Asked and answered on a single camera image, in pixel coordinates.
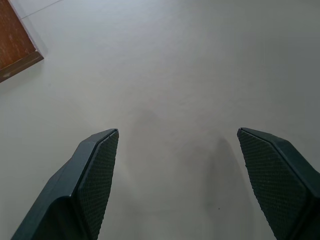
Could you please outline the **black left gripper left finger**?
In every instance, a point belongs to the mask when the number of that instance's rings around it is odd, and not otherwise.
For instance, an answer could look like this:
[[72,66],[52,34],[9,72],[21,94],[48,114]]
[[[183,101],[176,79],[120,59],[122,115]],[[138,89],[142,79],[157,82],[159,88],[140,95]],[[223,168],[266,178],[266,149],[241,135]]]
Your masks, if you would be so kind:
[[83,140],[48,180],[11,240],[97,240],[111,193],[119,131]]

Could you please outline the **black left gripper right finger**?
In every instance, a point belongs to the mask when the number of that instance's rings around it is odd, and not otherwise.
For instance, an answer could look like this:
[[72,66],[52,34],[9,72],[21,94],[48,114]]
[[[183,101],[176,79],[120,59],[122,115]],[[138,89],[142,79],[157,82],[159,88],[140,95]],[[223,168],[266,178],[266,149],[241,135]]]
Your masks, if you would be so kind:
[[277,240],[320,240],[320,173],[287,140],[239,128],[251,187]]

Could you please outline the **brown wooden furniture panel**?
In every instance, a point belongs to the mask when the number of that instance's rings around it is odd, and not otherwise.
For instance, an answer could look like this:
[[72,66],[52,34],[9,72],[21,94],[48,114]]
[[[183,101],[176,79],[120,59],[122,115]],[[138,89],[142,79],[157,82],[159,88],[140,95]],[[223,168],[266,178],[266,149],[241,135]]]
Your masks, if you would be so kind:
[[43,59],[9,0],[0,0],[0,83]]

